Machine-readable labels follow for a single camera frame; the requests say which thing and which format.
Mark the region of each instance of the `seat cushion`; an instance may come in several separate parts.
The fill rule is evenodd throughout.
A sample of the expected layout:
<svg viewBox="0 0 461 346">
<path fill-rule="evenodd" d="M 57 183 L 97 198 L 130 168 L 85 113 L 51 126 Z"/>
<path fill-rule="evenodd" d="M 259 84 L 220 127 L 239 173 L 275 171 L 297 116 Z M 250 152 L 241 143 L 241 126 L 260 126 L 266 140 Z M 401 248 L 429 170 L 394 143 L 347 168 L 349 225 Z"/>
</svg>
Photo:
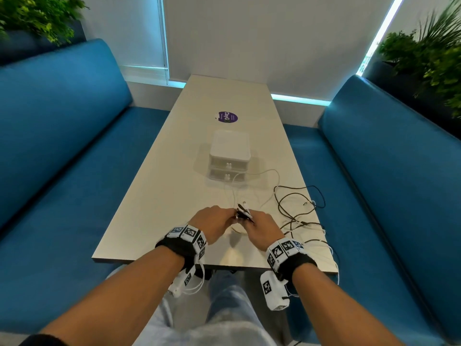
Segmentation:
<svg viewBox="0 0 461 346">
<path fill-rule="evenodd" d="M 320 126 L 447 337 L 461 344 L 461 141 L 358 76 Z"/>
<path fill-rule="evenodd" d="M 0 330 L 35 333 L 116 267 L 91 259 L 167 111 L 129 108 L 0 241 Z"/>
<path fill-rule="evenodd" d="M 285 131 L 306 185 L 325 197 L 317 215 L 335 250 L 341 288 L 407 345 L 442 345 L 319 130 L 285 125 Z M 315 190 L 309 194 L 322 202 Z M 295 340 L 317 341 L 299 299 L 292 298 L 287 316 Z"/>
<path fill-rule="evenodd" d="M 0 228 L 132 101 L 92 40 L 0 68 Z"/>
</svg>

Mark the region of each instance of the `planter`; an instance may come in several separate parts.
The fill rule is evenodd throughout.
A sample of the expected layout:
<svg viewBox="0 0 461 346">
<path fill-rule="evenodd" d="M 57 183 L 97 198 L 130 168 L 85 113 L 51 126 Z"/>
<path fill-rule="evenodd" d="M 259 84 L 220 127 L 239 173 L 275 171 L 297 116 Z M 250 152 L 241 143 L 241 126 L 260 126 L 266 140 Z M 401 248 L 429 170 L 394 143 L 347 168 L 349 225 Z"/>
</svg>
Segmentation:
<svg viewBox="0 0 461 346">
<path fill-rule="evenodd" d="M 461 119 L 452 118 L 453 110 L 431 88 L 420 92 L 421 82 L 409 74 L 395 74 L 394 67 L 377 61 L 367 67 L 363 77 L 397 98 L 445 131 L 461 139 Z"/>
<path fill-rule="evenodd" d="M 86 41 L 80 21 L 72 22 L 70 27 L 75 32 L 71 44 L 66 42 L 61 46 L 23 30 L 7 31 L 8 37 L 0 40 L 0 66 Z"/>
</svg>

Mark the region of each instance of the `wristband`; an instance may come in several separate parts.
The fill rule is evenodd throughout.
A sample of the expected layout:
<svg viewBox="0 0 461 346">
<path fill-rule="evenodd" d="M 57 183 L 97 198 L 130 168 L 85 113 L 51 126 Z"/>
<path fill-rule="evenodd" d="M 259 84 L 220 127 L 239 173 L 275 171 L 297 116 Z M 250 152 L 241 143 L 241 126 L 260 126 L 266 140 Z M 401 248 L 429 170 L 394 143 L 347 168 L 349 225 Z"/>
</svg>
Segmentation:
<svg viewBox="0 0 461 346">
<path fill-rule="evenodd" d="M 307 255 L 303 244 L 288 238 L 277 240 L 269 246 L 266 259 L 280 281 L 285 279 L 291 282 L 295 269 L 304 263 L 317 266 L 315 261 Z"/>
<path fill-rule="evenodd" d="M 182 270 L 185 268 L 189 270 L 200 262 L 205 254 L 207 243 L 205 234 L 200 229 L 186 224 L 184 227 L 173 228 L 155 247 L 160 245 L 184 257 Z"/>
</svg>

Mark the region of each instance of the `tabletop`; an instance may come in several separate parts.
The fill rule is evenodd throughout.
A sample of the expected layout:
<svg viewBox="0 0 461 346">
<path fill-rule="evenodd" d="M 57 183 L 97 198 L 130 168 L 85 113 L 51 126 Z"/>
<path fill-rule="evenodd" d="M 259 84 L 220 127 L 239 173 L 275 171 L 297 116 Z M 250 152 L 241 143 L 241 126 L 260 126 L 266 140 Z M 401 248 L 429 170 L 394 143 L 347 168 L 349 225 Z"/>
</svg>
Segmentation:
<svg viewBox="0 0 461 346">
<path fill-rule="evenodd" d="M 219 112 L 232 113 L 232 122 L 222 122 L 226 119 L 219 119 Z M 277 172 L 247 175 L 243 185 L 209 179 L 209 153 L 216 130 L 249 133 L 249 173 L 258 174 L 271 169 Z M 288 219 L 280 214 L 273 197 L 273 189 L 278 183 L 290 187 L 306 186 L 268 87 L 192 75 L 112 218 L 93 259 L 134 261 L 152 250 L 171 228 L 186 223 L 198 210 L 212 205 L 229 208 L 246 201 L 251 209 L 271 214 L 282 226 Z M 290 192 L 292 190 L 278 188 L 277 197 L 280 199 Z M 306 189 L 299 192 L 310 199 Z M 296 195 L 285 198 L 283 207 L 292 215 L 313 210 L 311 203 Z M 315 210 L 299 219 L 319 222 Z M 234 229 L 229 228 L 207 248 L 204 264 L 215 268 L 268 269 L 265 254 L 257 250 L 246 235 L 238 233 L 244 229 L 240 225 L 234 225 Z M 293 236 L 302 242 L 326 240 L 318 225 L 298 228 L 293 231 Z M 337 272 L 326 244 L 310 241 L 305 247 L 322 271 Z"/>
</svg>

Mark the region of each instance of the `purple sticker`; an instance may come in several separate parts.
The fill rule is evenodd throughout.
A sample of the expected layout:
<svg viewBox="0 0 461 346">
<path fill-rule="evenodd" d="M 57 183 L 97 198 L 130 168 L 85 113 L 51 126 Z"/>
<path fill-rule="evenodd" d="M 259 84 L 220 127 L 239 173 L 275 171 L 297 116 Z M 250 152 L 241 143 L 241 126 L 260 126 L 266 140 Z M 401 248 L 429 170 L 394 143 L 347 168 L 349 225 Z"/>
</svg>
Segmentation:
<svg viewBox="0 0 461 346">
<path fill-rule="evenodd" d="M 230 111 L 220 111 L 218 113 L 218 120 L 222 123 L 234 123 L 237 119 L 237 116 Z"/>
</svg>

